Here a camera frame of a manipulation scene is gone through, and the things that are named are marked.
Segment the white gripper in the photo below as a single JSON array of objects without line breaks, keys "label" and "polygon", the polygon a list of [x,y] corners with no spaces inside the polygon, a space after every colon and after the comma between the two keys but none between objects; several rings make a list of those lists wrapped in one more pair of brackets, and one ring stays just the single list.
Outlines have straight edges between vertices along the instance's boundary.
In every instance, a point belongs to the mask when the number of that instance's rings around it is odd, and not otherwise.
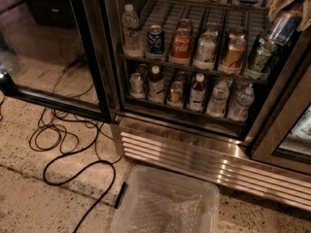
[{"label": "white gripper", "polygon": [[[273,21],[277,14],[290,5],[293,2],[293,0],[273,0],[273,3],[270,7],[269,13],[268,13],[268,19],[270,21]],[[303,9],[302,9],[302,20],[297,27],[297,31],[304,31],[311,25],[311,1],[305,0],[303,2]]]}]

